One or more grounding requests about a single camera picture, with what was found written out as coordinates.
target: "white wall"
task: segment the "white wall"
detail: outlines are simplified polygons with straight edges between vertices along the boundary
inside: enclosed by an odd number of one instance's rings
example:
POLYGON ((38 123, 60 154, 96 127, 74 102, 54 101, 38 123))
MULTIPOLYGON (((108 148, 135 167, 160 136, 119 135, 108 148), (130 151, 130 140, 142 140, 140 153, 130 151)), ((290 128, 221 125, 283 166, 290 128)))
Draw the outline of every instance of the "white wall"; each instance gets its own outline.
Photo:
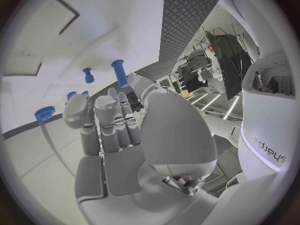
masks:
MULTIPOLYGON (((62 119, 46 124, 60 156, 76 174, 84 156, 78 130, 68 128, 62 119)), ((75 177, 55 156, 41 127, 15 135, 5 141, 20 182, 36 202, 66 225, 86 225, 75 199, 75 177)))

